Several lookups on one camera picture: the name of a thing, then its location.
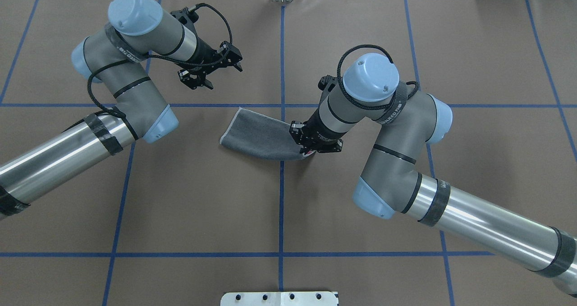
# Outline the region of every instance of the white bracket with holes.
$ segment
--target white bracket with holes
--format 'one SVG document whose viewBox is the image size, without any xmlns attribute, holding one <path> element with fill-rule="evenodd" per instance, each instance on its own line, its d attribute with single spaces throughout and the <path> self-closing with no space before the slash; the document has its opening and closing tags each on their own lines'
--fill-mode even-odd
<svg viewBox="0 0 577 306">
<path fill-rule="evenodd" d="M 338 292 L 226 293 L 220 306 L 339 306 Z"/>
</svg>

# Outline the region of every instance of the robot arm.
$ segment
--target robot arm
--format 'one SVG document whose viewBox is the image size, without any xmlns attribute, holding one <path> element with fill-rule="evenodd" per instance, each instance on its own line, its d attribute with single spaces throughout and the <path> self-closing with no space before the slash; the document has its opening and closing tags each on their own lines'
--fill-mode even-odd
<svg viewBox="0 0 577 306">
<path fill-rule="evenodd" d="M 72 62 L 88 78 L 89 89 L 92 81 L 103 82 L 118 103 L 105 108 L 89 91 L 102 111 L 0 166 L 0 220 L 139 138 L 154 142 L 179 125 L 140 61 L 154 57 L 178 64 L 183 68 L 179 78 L 190 88 L 212 88 L 206 75 L 218 68 L 241 71 L 242 56 L 230 42 L 232 35 L 217 50 L 196 35 L 195 11 L 202 6 L 208 5 L 167 13 L 155 0 L 110 4 L 109 24 L 73 50 Z M 160 55 L 148 55 L 149 51 Z"/>
<path fill-rule="evenodd" d="M 577 297 L 574 237 L 415 170 L 423 145 L 440 141 L 451 127 L 453 113 L 445 103 L 421 91 L 406 96 L 392 60 L 380 54 L 357 59 L 339 82 L 342 86 L 335 84 L 339 76 L 340 68 L 337 78 L 321 80 L 324 98 L 319 108 L 309 121 L 293 121 L 290 131 L 304 150 L 328 152 L 339 151 L 334 148 L 342 146 L 340 137 L 363 117 L 383 125 L 355 189 L 353 200 L 359 208 L 384 219 L 398 211 L 468 238 L 551 278 L 561 291 Z M 369 110 L 375 106 L 384 109 Z"/>
</svg>

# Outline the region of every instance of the light blue joint cap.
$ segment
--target light blue joint cap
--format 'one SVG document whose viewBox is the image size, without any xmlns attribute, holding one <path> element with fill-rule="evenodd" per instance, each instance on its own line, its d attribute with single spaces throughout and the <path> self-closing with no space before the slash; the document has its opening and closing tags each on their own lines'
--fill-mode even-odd
<svg viewBox="0 0 577 306">
<path fill-rule="evenodd" d="M 84 43 L 86 42 L 86 37 L 81 43 L 74 48 L 72 54 L 70 54 L 70 60 L 72 60 L 72 65 L 76 72 L 79 72 L 84 78 L 88 80 L 88 78 L 92 75 L 90 68 L 88 68 L 88 64 L 86 63 L 86 59 L 84 58 Z M 92 82 L 94 83 L 102 83 L 101 80 L 98 78 L 93 78 Z"/>
<path fill-rule="evenodd" d="M 387 205 L 362 177 L 359 177 L 353 201 L 359 208 L 379 218 L 390 219 L 395 214 L 395 210 Z"/>
<path fill-rule="evenodd" d="M 398 70 L 384 55 L 364 54 L 344 72 L 343 85 L 359 101 L 382 101 L 395 93 Z"/>
<path fill-rule="evenodd" d="M 435 102 L 435 109 L 437 109 L 437 123 L 435 123 L 435 129 L 431 138 L 427 140 L 427 144 L 435 144 L 440 142 L 441 139 L 445 137 L 445 134 L 451 129 L 453 124 L 453 111 L 451 107 L 444 103 L 443 101 L 437 100 L 434 96 L 429 94 L 433 101 Z"/>
<path fill-rule="evenodd" d="M 160 24 L 163 9 L 156 0 L 114 0 L 109 5 L 109 21 L 120 33 L 140 36 Z"/>
<path fill-rule="evenodd" d="M 149 144 L 159 140 L 160 138 L 164 137 L 169 132 L 177 129 L 179 126 L 179 120 L 177 116 L 174 115 L 173 110 L 170 108 L 170 105 L 167 105 L 166 108 L 162 111 L 159 115 L 158 119 L 152 124 L 152 127 L 142 136 Z"/>
</svg>

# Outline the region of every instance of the gray cloth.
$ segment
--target gray cloth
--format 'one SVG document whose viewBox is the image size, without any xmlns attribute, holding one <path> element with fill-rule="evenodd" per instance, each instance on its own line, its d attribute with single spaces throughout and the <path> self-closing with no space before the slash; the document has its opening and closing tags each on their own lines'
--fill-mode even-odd
<svg viewBox="0 0 577 306">
<path fill-rule="evenodd" d="M 309 154 L 299 152 L 301 147 L 290 136 L 289 127 L 283 121 L 239 108 L 220 144 L 264 160 L 303 160 Z"/>
</svg>

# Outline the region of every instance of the blue grid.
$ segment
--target blue grid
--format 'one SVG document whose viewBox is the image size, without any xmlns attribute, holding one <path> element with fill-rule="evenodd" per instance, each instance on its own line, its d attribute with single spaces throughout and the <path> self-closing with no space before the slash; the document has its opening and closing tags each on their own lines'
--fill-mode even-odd
<svg viewBox="0 0 577 306">
<path fill-rule="evenodd" d="M 546 61 L 545 54 L 542 50 L 540 45 L 540 40 L 538 37 L 538 33 L 536 31 L 535 22 L 532 16 L 532 10 L 530 6 L 529 0 L 525 0 L 527 6 L 528 16 L 531 22 L 532 31 L 534 33 L 535 41 L 537 49 L 540 53 L 540 57 L 544 64 L 544 68 L 547 72 L 548 80 L 550 81 L 550 86 L 552 88 L 556 104 L 555 105 L 514 105 L 514 104 L 504 104 L 504 105 L 486 105 L 486 104 L 449 104 L 451 107 L 458 107 L 458 108 L 534 108 L 534 109 L 542 109 L 542 108 L 557 108 L 560 113 L 561 120 L 563 122 L 564 129 L 567 133 L 567 138 L 571 149 L 573 151 L 573 155 L 575 160 L 577 161 L 577 151 L 575 148 L 575 144 L 573 142 L 573 137 L 571 135 L 571 131 L 569 130 L 567 120 L 565 119 L 565 115 L 563 109 L 568 108 L 576 108 L 577 105 L 563 105 L 560 102 L 559 96 L 557 94 L 557 90 L 554 85 L 553 78 L 550 73 L 550 69 L 548 63 Z M 92 104 L 82 104 L 82 103 L 3 103 L 4 96 L 6 91 L 8 90 L 8 86 L 10 84 L 10 78 L 12 76 L 12 72 L 16 66 L 18 56 L 20 55 L 20 51 L 24 44 L 27 32 L 31 25 L 32 19 L 34 17 L 34 13 L 37 9 L 37 5 L 39 0 L 35 0 L 29 18 L 27 20 L 26 27 L 23 31 L 23 35 L 20 39 L 20 43 L 18 44 L 17 51 L 14 55 L 12 64 L 10 66 L 10 70 L 6 77 L 6 81 L 4 82 L 4 86 L 2 88 L 2 93 L 0 94 L 0 107 L 92 107 Z M 410 41 L 410 47 L 412 50 L 412 61 L 415 71 L 416 80 L 419 81 L 419 74 L 418 74 L 418 65 L 417 65 L 417 56 L 414 47 L 414 41 L 412 37 L 412 27 L 410 22 L 410 12 L 408 8 L 408 0 L 404 0 L 405 6 L 405 13 L 406 13 L 406 20 L 408 26 L 408 36 Z M 280 104 L 203 104 L 203 103 L 171 103 L 173 107 L 272 107 L 272 108 L 281 108 L 281 119 L 284 121 L 285 119 L 285 112 L 286 108 L 313 108 L 317 107 L 315 104 L 287 104 L 284 101 L 284 13 L 285 7 L 282 6 L 280 8 L 280 96 L 281 96 L 281 103 Z M 146 72 L 150 69 L 150 59 L 147 61 L 146 64 Z M 105 104 L 106 106 L 113 106 L 113 103 Z M 283 258 L 284 257 L 443 257 L 444 264 L 445 264 L 445 274 L 447 276 L 447 286 L 449 290 L 449 301 L 451 306 L 455 305 L 455 300 L 453 296 L 453 286 L 451 283 L 451 271 L 449 268 L 449 256 L 457 257 L 457 256 L 491 256 L 493 255 L 487 251 L 447 251 L 446 243 L 445 243 L 445 236 L 442 231 L 440 231 L 440 240 L 441 240 L 441 248 L 442 251 L 425 251 L 425 252 L 284 252 L 284 162 L 280 162 L 280 186 L 279 186 L 279 252 L 199 252 L 199 253 L 187 253 L 187 252 L 177 252 L 177 253 L 154 253 L 154 252 L 136 252 L 136 253 L 122 253 L 117 252 L 118 247 L 118 240 L 119 234 L 121 230 L 122 224 L 122 216 L 124 214 L 124 204 L 126 201 L 126 194 L 128 192 L 128 181 L 130 179 L 130 171 L 132 170 L 132 160 L 134 157 L 134 150 L 136 144 L 133 143 L 130 148 L 130 155 L 128 157 L 128 166 L 126 168 L 126 176 L 124 179 L 124 187 L 121 196 L 121 203 L 119 206 L 118 211 L 118 218 L 117 218 L 117 225 L 114 233 L 113 239 L 113 247 L 110 253 L 75 253 L 75 252 L 0 252 L 0 257 L 91 257 L 91 258 L 109 258 L 109 272 L 107 274 L 107 279 L 105 283 L 105 293 L 103 296 L 103 306 L 107 304 L 108 295 L 110 292 L 110 286 L 113 276 L 113 269 L 114 269 L 114 261 L 117 257 L 277 257 L 279 260 L 279 278 L 278 278 L 278 285 L 279 290 L 283 291 Z M 435 165 L 433 163 L 433 156 L 431 153 L 430 146 L 426 145 L 427 156 L 429 160 L 429 168 L 432 177 L 435 177 Z"/>
</svg>

